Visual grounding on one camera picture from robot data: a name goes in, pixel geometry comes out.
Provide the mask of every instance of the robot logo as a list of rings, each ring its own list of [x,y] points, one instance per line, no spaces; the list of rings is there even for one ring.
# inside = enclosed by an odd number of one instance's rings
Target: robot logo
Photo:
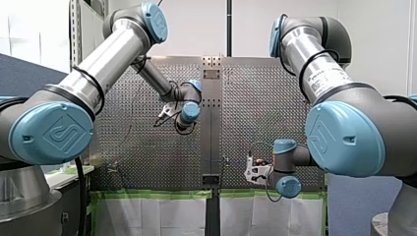
[[[64,153],[69,153],[86,132],[75,119],[66,114],[49,127],[43,138]]]
[[[161,30],[161,31],[165,31],[166,30],[166,23],[165,20],[163,18],[163,15],[161,13],[157,13],[154,16],[154,21],[155,21],[155,25]]]

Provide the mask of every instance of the pipe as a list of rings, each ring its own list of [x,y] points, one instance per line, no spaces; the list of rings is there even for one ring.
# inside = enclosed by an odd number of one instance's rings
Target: pipe
[[[227,56],[232,56],[232,0],[227,0]]]
[[[172,85],[166,80],[162,73],[153,65],[150,60],[147,60],[144,68],[138,71],[142,78],[157,92],[164,97],[171,93]]]

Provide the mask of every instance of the white wall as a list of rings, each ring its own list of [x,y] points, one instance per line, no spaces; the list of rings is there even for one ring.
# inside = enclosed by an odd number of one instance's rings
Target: white wall
[[[233,56],[269,57],[272,23],[281,14],[290,17],[337,18],[335,0],[233,1]]]
[[[142,0],[109,0],[109,12],[141,4]],[[164,0],[161,9],[168,22],[168,39],[149,55],[225,54],[226,10],[224,0]]]
[[[412,1],[339,0],[339,19],[352,39],[353,80],[383,94],[407,94]]]
[[[0,53],[68,73],[69,0],[0,0]]]
[[[142,0],[109,0],[109,12]],[[164,0],[168,40],[149,55],[226,54],[226,0]],[[337,17],[336,0],[233,1],[233,56],[269,57],[269,33],[282,13],[290,16]]]

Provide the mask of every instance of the metal frame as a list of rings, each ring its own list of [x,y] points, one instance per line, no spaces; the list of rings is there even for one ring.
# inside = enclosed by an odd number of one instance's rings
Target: metal frame
[[[70,1],[71,67],[83,61],[80,0]]]
[[[205,178],[211,177],[214,181],[210,182],[208,187],[211,189],[211,198],[207,199],[206,204],[206,229],[208,236],[220,235],[220,197],[219,189],[221,187],[222,173],[220,165],[220,134],[221,134],[221,93],[222,93],[222,68],[221,57],[204,57],[203,58],[203,103],[202,109],[209,120],[209,162],[204,163],[206,169],[209,169]]]

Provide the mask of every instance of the metal plate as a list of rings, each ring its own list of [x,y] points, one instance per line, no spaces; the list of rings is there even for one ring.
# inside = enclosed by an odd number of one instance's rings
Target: metal plate
[[[201,79],[209,65],[199,57],[152,58],[152,62],[177,82]],[[221,188],[257,188],[243,175],[252,142],[272,144],[275,139],[288,138],[305,143],[309,107],[296,79],[275,60],[221,58],[221,66],[215,67],[220,78],[204,79],[202,115],[206,115],[189,137],[177,135],[172,121],[163,127],[152,126],[163,103],[129,69],[107,95],[105,109],[96,121],[90,163],[99,160],[101,164],[91,178],[91,188],[196,190],[203,187],[203,174],[216,173],[222,173]],[[253,153],[270,160],[270,147],[254,146]],[[219,165],[224,159],[228,161]],[[303,191],[324,189],[324,173],[318,168],[298,168],[297,175]]]
[[[162,74],[175,82],[202,77],[201,58],[153,59]],[[90,148],[94,190],[202,188],[200,125],[180,136],[169,120],[154,128],[164,103],[134,70],[128,69],[106,97]]]
[[[253,142],[272,144],[294,139],[304,144],[304,123],[309,107],[296,78],[274,59],[222,59],[222,183],[224,189],[260,188],[244,177],[246,156]],[[255,158],[271,161],[271,147],[256,145]],[[324,188],[324,173],[317,167],[299,167],[303,191]]]

